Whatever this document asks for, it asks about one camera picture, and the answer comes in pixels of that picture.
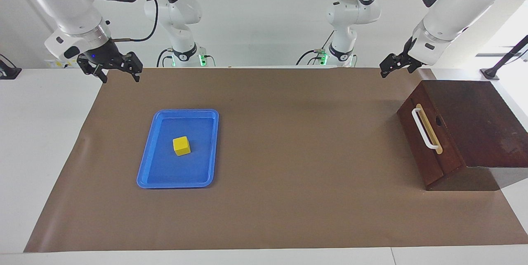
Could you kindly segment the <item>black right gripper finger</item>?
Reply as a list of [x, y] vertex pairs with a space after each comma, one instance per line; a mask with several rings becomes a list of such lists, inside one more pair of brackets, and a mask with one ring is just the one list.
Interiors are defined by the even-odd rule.
[[121, 71], [130, 74], [135, 82], [140, 81], [140, 74], [143, 72], [143, 63], [136, 53], [128, 52], [121, 56]]
[[102, 81], [103, 84], [107, 83], [107, 76], [102, 71], [102, 65], [96, 64], [93, 66], [86, 56], [78, 56], [77, 64], [81, 68], [85, 75], [93, 75]]

